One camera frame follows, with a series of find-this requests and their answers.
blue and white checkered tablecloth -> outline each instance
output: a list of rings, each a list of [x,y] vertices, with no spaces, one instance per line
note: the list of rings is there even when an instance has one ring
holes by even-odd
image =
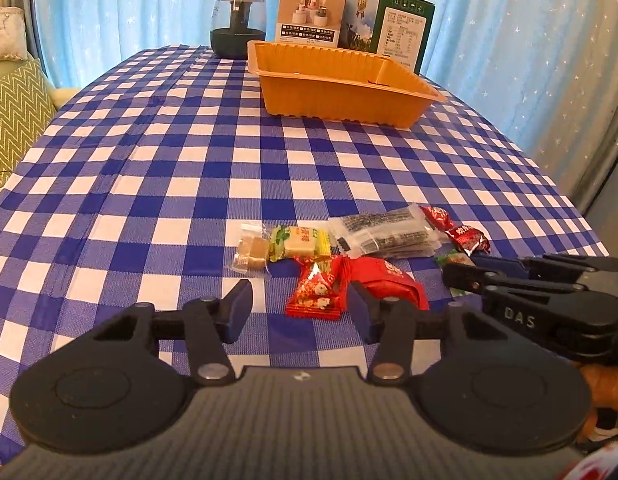
[[[0,463],[22,449],[7,399],[18,374],[137,300],[175,309],[226,293],[244,219],[321,225],[417,202],[478,227],[495,254],[606,254],[532,160],[446,95],[404,131],[274,117],[244,62],[186,46],[140,52],[81,91],[0,193]],[[432,308],[448,301],[432,258],[397,264]],[[273,274],[252,280],[235,367],[366,371],[372,349],[348,316],[284,316],[295,263]],[[416,346],[415,368],[435,355]],[[187,370],[183,342],[160,357]]]

green box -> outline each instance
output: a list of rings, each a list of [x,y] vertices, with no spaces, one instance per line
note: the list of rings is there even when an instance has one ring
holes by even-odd
[[[419,74],[435,9],[425,0],[347,0],[339,47],[389,56]]]

yellow zigzag pillow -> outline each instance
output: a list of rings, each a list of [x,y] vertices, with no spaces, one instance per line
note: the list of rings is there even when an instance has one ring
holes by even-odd
[[[56,113],[38,60],[0,78],[0,186]]]

candy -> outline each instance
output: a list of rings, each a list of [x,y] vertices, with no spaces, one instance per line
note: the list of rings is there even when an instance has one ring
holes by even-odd
[[[268,277],[269,232],[257,222],[240,225],[238,244],[229,269],[252,278]]]
[[[269,259],[272,262],[295,256],[329,254],[331,254],[329,233],[322,229],[279,225],[271,232]]]
[[[450,253],[443,254],[441,256],[435,256],[435,260],[442,269],[446,264],[463,264],[468,266],[475,267],[475,264],[471,261],[471,258],[466,255],[466,253],[459,253],[455,249],[453,249]],[[449,288],[449,292],[451,292],[451,296],[454,298],[459,298],[461,296],[466,296],[467,294],[471,294],[467,290],[460,290],[459,288]]]
[[[439,231],[448,231],[454,228],[454,223],[452,219],[449,218],[449,213],[441,207],[421,205],[420,209],[422,209],[429,223]]]
[[[340,298],[334,284],[340,273],[342,258],[295,258],[301,272],[298,285],[285,308],[288,316],[340,319]]]
[[[361,256],[343,263],[340,279],[340,302],[342,309],[347,307],[347,286],[349,282],[360,282],[379,300],[383,298],[400,298],[413,303],[420,310],[429,310],[424,288],[398,267],[386,260]]]
[[[329,218],[329,229],[340,252],[350,258],[432,256],[440,247],[438,234],[415,204],[386,213]]]
[[[474,251],[484,251],[486,253],[491,251],[489,240],[487,240],[482,231],[475,227],[460,225],[445,232],[467,256],[471,256]]]

nutrition label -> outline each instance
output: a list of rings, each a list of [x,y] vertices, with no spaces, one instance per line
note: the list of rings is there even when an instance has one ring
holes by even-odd
[[[385,19],[378,42],[378,54],[389,56],[413,71],[427,19],[400,9],[385,9]]]

